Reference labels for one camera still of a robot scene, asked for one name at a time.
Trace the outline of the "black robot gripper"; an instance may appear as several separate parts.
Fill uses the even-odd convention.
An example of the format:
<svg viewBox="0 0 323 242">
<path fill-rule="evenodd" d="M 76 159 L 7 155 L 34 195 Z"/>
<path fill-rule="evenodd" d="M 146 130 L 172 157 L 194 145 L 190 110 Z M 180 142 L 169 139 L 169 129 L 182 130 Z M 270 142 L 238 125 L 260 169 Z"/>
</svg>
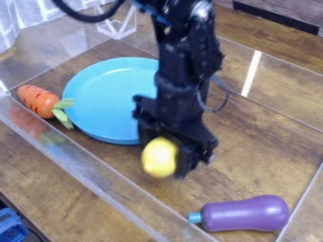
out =
<svg viewBox="0 0 323 242">
<path fill-rule="evenodd" d="M 177 146 L 173 177 L 182 180 L 198 163 L 210 163 L 218 140 L 202 123 L 209 79 L 182 78 L 176 83 L 156 74 L 156 97 L 136 95 L 132 116 L 137 121 L 140 146 L 157 137 Z"/>
</svg>

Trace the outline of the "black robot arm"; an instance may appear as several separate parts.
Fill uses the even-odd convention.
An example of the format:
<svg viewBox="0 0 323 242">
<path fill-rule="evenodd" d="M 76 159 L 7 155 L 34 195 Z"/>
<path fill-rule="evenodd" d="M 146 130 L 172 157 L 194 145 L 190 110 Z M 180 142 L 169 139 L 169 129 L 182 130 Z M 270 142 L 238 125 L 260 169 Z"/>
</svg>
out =
<svg viewBox="0 0 323 242">
<path fill-rule="evenodd" d="M 133 97 L 141 144 L 161 136 L 177 145 L 173 176 L 185 178 L 209 163 L 218 140 L 202 124 L 212 75 L 222 54 L 214 36 L 213 0 L 132 0 L 153 24 L 158 68 L 156 97 Z"/>
</svg>

